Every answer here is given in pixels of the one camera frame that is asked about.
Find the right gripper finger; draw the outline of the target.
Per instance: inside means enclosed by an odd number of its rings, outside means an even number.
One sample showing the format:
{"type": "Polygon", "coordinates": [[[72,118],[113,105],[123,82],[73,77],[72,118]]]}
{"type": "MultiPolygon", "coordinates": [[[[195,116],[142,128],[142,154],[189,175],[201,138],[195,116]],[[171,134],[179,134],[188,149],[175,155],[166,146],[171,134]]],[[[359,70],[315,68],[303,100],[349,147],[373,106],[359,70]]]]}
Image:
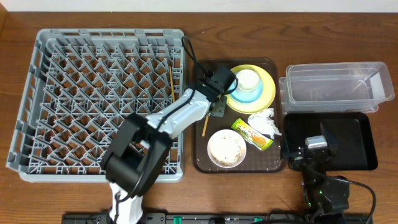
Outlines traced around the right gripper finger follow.
{"type": "Polygon", "coordinates": [[[320,130],[326,140],[326,143],[328,144],[329,149],[337,149],[338,148],[337,139],[334,137],[334,135],[332,135],[331,132],[327,130],[326,126],[323,123],[320,123],[320,130]]]}
{"type": "Polygon", "coordinates": [[[281,151],[289,151],[289,135],[287,134],[286,130],[282,131],[282,145],[281,151]]]}

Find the light blue bowl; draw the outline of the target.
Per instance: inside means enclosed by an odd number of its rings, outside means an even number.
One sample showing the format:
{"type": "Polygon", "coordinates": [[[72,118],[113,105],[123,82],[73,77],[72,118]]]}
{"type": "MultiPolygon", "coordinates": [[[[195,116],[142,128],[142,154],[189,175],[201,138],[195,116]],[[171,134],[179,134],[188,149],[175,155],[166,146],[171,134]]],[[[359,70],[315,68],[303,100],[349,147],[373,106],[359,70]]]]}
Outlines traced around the light blue bowl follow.
{"type": "Polygon", "coordinates": [[[236,86],[236,81],[234,81],[231,86],[229,87],[229,90],[234,90],[230,96],[232,97],[233,100],[239,102],[239,103],[252,103],[260,98],[262,95],[263,91],[263,83],[262,80],[259,80],[258,86],[250,91],[246,91],[243,89],[240,89],[239,87],[236,86]]]}

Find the white cup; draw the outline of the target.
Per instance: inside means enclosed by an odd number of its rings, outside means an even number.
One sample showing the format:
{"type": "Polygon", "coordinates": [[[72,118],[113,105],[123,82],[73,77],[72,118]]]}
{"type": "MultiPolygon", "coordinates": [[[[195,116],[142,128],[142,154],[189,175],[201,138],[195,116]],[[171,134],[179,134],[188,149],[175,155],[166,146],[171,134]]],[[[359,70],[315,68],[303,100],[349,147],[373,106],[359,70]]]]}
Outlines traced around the white cup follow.
{"type": "Polygon", "coordinates": [[[260,85],[259,75],[254,70],[241,70],[236,74],[236,77],[238,78],[236,89],[238,93],[252,93],[260,85]]]}

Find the wooden chopstick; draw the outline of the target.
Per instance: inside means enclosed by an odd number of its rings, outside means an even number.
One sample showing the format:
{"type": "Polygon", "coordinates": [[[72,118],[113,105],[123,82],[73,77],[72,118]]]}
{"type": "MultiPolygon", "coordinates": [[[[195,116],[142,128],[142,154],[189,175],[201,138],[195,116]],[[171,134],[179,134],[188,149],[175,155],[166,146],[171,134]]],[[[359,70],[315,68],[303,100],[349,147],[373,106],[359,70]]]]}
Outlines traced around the wooden chopstick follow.
{"type": "Polygon", "coordinates": [[[172,92],[172,102],[175,102],[175,88],[174,88],[174,76],[172,73],[172,67],[169,65],[169,75],[170,75],[170,87],[172,92]]]}
{"type": "Polygon", "coordinates": [[[209,120],[209,114],[207,114],[206,117],[205,117],[205,122],[204,122],[204,125],[203,125],[203,131],[202,131],[202,134],[201,134],[202,137],[204,137],[205,134],[206,134],[206,129],[207,129],[207,126],[208,126],[208,120],[209,120]]]}

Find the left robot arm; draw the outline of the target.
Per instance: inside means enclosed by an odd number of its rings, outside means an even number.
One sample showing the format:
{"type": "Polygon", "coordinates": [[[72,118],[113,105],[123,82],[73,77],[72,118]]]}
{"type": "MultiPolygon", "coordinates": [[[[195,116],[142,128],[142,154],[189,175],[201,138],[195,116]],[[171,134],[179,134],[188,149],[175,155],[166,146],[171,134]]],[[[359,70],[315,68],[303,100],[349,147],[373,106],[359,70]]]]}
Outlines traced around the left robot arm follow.
{"type": "Polygon", "coordinates": [[[197,83],[160,112],[145,117],[132,113],[124,119],[100,162],[113,193],[109,223],[141,219],[143,196],[158,178],[174,138],[203,119],[233,84],[197,83]]]}

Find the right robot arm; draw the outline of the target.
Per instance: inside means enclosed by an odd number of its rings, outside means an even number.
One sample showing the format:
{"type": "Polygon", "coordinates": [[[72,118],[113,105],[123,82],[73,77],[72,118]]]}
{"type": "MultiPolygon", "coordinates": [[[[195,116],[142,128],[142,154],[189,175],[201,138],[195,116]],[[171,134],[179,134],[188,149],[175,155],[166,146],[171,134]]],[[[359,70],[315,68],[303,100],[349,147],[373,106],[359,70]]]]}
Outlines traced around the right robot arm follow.
{"type": "Polygon", "coordinates": [[[349,184],[326,176],[326,166],[336,156],[338,141],[320,125],[318,136],[302,137],[283,132],[281,157],[289,168],[302,173],[304,199],[309,209],[308,222],[333,223],[344,219],[349,207],[349,184]]]}

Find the grey plastic dishwasher rack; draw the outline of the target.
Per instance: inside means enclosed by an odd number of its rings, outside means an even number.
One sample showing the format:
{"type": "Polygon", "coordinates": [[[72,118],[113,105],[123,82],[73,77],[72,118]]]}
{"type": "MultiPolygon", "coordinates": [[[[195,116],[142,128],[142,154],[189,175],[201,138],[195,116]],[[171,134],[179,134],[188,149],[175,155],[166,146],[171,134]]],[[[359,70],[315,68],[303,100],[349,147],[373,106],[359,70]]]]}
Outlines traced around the grey plastic dishwasher rack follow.
{"type": "Polygon", "coordinates": [[[159,112],[185,88],[179,29],[43,29],[6,162],[27,182],[103,183],[123,119],[159,112]]]}

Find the black plastic bin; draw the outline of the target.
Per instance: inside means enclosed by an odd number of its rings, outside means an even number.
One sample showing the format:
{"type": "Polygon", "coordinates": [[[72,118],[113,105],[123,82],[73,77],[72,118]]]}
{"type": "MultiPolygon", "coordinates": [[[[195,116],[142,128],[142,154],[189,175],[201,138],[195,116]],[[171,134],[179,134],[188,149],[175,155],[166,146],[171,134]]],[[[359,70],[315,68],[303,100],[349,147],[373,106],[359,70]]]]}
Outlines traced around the black plastic bin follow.
{"type": "Polygon", "coordinates": [[[291,113],[284,118],[283,130],[304,138],[318,136],[320,123],[338,141],[337,154],[327,171],[377,169],[371,125],[364,113],[291,113]]]}

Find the green yellow snack wrapper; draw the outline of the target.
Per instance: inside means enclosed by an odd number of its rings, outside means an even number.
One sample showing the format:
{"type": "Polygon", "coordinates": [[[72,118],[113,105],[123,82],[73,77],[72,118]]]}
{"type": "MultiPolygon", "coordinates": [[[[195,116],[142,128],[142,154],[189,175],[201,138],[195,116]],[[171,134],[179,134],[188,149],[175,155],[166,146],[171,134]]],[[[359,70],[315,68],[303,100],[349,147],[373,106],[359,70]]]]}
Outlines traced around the green yellow snack wrapper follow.
{"type": "Polygon", "coordinates": [[[245,141],[248,143],[256,146],[260,151],[265,151],[268,149],[272,144],[273,140],[265,137],[259,131],[252,128],[248,125],[245,121],[241,118],[238,118],[231,126],[231,128],[239,133],[245,141]]]}

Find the crumpled white tissue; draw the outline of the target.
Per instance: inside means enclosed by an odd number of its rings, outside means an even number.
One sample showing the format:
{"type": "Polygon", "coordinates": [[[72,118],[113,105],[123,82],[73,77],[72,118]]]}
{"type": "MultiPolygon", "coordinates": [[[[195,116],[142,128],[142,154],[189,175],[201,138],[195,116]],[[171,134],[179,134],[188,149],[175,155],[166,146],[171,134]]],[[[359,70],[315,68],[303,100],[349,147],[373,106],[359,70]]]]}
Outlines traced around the crumpled white tissue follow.
{"type": "Polygon", "coordinates": [[[274,109],[267,108],[259,113],[255,113],[249,116],[248,124],[261,134],[269,136],[271,139],[275,138],[275,135],[281,136],[282,133],[275,125],[274,109]]]}

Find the white bowl with food residue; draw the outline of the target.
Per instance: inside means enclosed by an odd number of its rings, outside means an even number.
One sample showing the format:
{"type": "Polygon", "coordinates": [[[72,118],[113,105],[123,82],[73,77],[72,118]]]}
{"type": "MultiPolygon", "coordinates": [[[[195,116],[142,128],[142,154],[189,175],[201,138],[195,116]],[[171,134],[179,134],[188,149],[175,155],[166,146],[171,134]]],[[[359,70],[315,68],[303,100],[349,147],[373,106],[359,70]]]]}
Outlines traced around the white bowl with food residue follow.
{"type": "Polygon", "coordinates": [[[222,129],[209,138],[207,152],[215,165],[231,169],[242,163],[246,157],[247,147],[243,137],[236,131],[222,129]]]}

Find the yellow plate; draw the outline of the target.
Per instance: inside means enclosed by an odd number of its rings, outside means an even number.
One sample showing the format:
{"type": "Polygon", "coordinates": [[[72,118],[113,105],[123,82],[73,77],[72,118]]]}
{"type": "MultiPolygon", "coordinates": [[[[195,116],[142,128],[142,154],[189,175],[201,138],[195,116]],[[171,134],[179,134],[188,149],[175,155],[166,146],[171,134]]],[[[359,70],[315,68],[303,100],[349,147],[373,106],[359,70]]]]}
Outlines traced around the yellow plate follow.
{"type": "Polygon", "coordinates": [[[236,75],[239,71],[244,69],[254,70],[258,75],[260,80],[263,83],[263,91],[260,98],[252,103],[239,103],[232,99],[230,94],[226,95],[227,100],[226,104],[233,110],[237,111],[238,113],[243,114],[254,114],[263,111],[264,109],[268,108],[272,102],[274,101],[275,97],[275,83],[271,75],[265,71],[263,68],[244,64],[238,65],[231,69],[231,71],[236,75]]]}

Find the clear plastic bin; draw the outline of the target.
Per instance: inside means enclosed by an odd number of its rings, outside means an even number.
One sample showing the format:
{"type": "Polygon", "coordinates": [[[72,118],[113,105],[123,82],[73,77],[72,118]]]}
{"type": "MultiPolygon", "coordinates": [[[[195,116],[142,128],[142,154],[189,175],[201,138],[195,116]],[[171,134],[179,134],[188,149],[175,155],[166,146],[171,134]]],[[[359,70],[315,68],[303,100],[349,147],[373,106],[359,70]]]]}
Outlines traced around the clear plastic bin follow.
{"type": "Polygon", "coordinates": [[[290,65],[279,78],[283,114],[375,112],[395,97],[383,62],[290,65]]]}

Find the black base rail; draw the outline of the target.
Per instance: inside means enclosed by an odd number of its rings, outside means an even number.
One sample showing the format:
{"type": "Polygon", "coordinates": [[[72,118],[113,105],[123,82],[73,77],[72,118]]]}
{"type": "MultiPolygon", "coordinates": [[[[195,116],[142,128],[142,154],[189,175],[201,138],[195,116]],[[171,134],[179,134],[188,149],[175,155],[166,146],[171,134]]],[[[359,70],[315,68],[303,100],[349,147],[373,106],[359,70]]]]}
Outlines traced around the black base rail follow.
{"type": "MultiPolygon", "coordinates": [[[[167,215],[164,213],[144,214],[138,224],[244,224],[261,223],[264,221],[277,223],[304,222],[305,219],[294,214],[280,212],[260,215],[167,215]]],[[[95,214],[64,214],[62,224],[108,224],[111,220],[107,213],[95,214]]]]}

